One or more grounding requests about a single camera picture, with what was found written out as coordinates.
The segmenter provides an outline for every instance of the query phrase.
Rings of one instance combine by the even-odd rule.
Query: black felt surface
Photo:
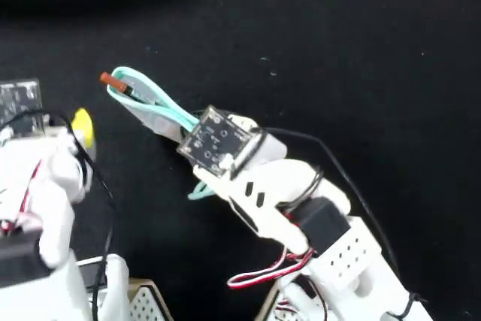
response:
[[[98,163],[119,205],[115,249],[153,278],[178,320],[252,319],[265,288],[225,280],[269,265],[168,141],[97,83],[130,65],[183,107],[207,104],[322,136],[372,205],[405,285],[435,319],[481,317],[479,0],[0,0],[0,78],[38,77],[42,99],[95,120]],[[314,147],[292,156],[323,165]],[[99,188],[77,207],[79,257],[101,250]]]

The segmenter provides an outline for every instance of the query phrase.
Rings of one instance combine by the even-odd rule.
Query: black cable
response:
[[[409,315],[409,312],[411,312],[411,307],[413,306],[414,302],[426,302],[426,300],[419,296],[417,293],[411,292],[409,294],[407,305],[403,313],[401,313],[400,315],[394,315],[393,313],[388,312],[389,316],[392,316],[399,321],[403,321],[407,317],[407,315]]]
[[[359,191],[358,187],[351,180],[351,178],[346,173],[343,166],[339,163],[336,156],[331,152],[329,147],[321,139],[319,139],[317,137],[314,137],[312,135],[307,135],[307,134],[302,133],[302,132],[289,131],[288,129],[281,129],[281,128],[264,128],[264,130],[266,132],[269,132],[269,133],[272,133],[272,134],[287,135],[289,137],[296,137],[296,138],[304,139],[306,141],[312,141],[312,142],[315,142],[315,143],[317,143],[321,146],[321,148],[328,155],[329,159],[331,160],[331,162],[336,167],[337,171],[344,178],[346,183],[351,188],[352,192],[355,194],[356,198],[359,200],[359,203],[361,204],[365,213],[368,215],[372,225],[376,229],[377,235],[380,238],[382,245],[384,246],[384,250],[386,251],[386,254],[387,254],[389,263],[391,265],[391,268],[394,271],[394,273],[396,274],[396,276],[399,278],[398,262],[396,261],[394,251],[392,250],[391,244],[389,243],[389,240],[388,240],[386,234],[384,233],[383,228],[381,227],[380,223],[377,221],[376,217],[374,216],[372,210],[370,209],[368,203],[365,201],[365,199],[362,196],[361,192]]]
[[[49,116],[50,118],[58,118],[61,121],[63,121],[67,132],[72,136],[74,139],[75,147],[78,150],[78,153],[80,154],[81,158],[87,162],[87,164],[90,166],[92,169],[92,173],[97,177],[97,180],[100,182],[102,185],[102,188],[107,194],[107,199],[108,199],[108,205],[110,209],[112,210],[112,214],[116,212],[116,207],[115,203],[113,202],[113,194],[109,190],[107,184],[104,181],[104,178],[101,175],[101,172],[93,162],[92,158],[90,158],[89,154],[85,151],[83,148],[82,144],[78,141],[77,137],[75,137],[74,130],[72,129],[72,126],[70,124],[70,121],[68,118],[62,114],[59,114],[55,111],[47,111],[44,109],[32,109],[29,111],[23,111],[22,113],[17,114],[10,120],[8,120],[6,123],[2,124],[0,126],[0,132],[8,127],[10,124],[15,123],[23,118],[26,117],[34,117],[34,116]],[[104,245],[104,252],[102,253],[102,258],[100,265],[97,270],[97,274],[95,276],[95,283],[92,291],[92,318],[93,321],[98,321],[98,291],[100,289],[100,283],[102,279],[102,275],[105,273],[105,268],[107,265],[107,255],[110,252],[110,247],[112,244],[112,239],[113,239],[113,217],[112,217],[112,222],[110,224],[110,228],[107,234],[107,238],[105,239],[105,245]]]
[[[317,297],[319,297],[319,299],[321,300],[322,308],[324,308],[324,321],[328,321],[328,307],[325,303],[325,299],[322,297],[321,290],[317,287],[316,283],[312,281],[309,277],[307,277],[307,282],[309,282]]]
[[[311,195],[316,191],[317,187],[322,181],[322,176],[323,172],[321,171],[320,167],[315,167],[316,173],[314,174],[314,178],[307,186],[307,188],[296,197],[296,199],[292,202],[280,202],[277,207],[282,211],[282,212],[290,212],[297,206],[299,206],[300,203],[302,203],[303,200],[310,198]]]

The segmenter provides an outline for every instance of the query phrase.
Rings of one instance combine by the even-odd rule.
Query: perforated metal plate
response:
[[[130,303],[131,321],[167,321],[155,294],[149,287],[141,287]]]

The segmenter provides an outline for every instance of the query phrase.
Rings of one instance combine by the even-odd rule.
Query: yellow object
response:
[[[85,137],[85,147],[93,147],[94,134],[92,118],[83,108],[79,109],[75,114],[75,118],[72,121],[72,129],[74,131],[82,131]]]

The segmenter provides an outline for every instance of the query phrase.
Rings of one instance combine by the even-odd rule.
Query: circuit board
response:
[[[36,79],[0,82],[0,126],[18,113],[41,108],[40,84]],[[41,117],[29,117],[11,125],[16,136],[43,128]]]
[[[252,137],[216,108],[209,106],[177,152],[194,165],[221,177],[231,169],[229,165],[233,166]]]

